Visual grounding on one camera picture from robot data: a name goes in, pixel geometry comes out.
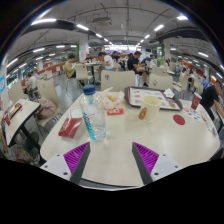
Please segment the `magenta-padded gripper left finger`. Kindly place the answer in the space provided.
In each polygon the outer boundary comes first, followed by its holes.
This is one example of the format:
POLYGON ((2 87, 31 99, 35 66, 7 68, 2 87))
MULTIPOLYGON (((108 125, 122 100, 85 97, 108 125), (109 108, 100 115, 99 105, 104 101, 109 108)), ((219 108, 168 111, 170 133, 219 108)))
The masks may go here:
POLYGON ((65 154, 54 155, 41 166, 41 169, 78 184, 81 180, 89 154, 90 143, 87 142, 65 154))

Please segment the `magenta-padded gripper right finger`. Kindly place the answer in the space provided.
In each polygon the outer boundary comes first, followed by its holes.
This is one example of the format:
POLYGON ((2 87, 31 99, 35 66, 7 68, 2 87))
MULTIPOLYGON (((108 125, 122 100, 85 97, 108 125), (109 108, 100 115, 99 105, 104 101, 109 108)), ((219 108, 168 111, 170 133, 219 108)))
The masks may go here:
POLYGON ((168 155, 159 155, 153 150, 136 142, 132 143, 132 153, 144 185, 150 184, 182 169, 182 167, 168 155))

